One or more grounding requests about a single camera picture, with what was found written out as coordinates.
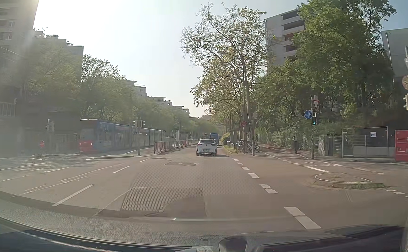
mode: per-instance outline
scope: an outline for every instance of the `windshield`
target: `windshield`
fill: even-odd
[[[199,143],[200,144],[212,144],[212,143],[215,143],[215,141],[208,139],[208,140],[201,140],[199,141]]]
[[[80,133],[81,140],[95,140],[95,130],[94,129],[81,129]]]
[[[0,216],[187,246],[408,226],[408,1],[0,0]]]

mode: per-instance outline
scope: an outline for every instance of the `metal fence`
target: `metal fence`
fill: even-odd
[[[154,154],[196,144],[198,141],[199,139],[154,142]]]

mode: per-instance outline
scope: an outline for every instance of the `tree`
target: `tree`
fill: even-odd
[[[201,21],[185,28],[181,43],[191,62],[207,70],[226,67],[246,91],[247,118],[252,116],[251,91],[254,80],[264,73],[267,60],[266,34],[259,10],[225,8],[223,15],[211,12],[213,5],[199,10]]]
[[[77,100],[82,118],[130,123],[133,117],[133,90],[124,81],[118,66],[108,60],[84,55]]]

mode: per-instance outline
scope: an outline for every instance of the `road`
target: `road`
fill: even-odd
[[[256,157],[221,147],[217,157],[185,147],[161,155],[96,160],[72,155],[0,160],[0,199],[95,220],[149,221],[151,228],[204,234],[311,231],[362,224],[405,225],[408,167],[311,160],[278,148]],[[386,188],[313,185],[343,172]]]

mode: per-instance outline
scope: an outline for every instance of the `high-rise building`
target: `high-rise building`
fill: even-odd
[[[39,0],[0,0],[0,100],[20,96],[24,78],[10,73],[24,66],[25,48],[31,43]]]
[[[272,63],[275,66],[283,65],[287,58],[296,55],[296,47],[291,39],[296,32],[305,29],[304,22],[297,12],[298,9],[295,9],[264,20],[267,37],[274,37],[267,43],[274,54]]]
[[[383,46],[387,56],[391,60],[392,70],[394,71],[394,81],[401,83],[403,76],[408,75],[408,69],[405,64],[405,46],[408,46],[408,28],[388,30],[381,32]]]

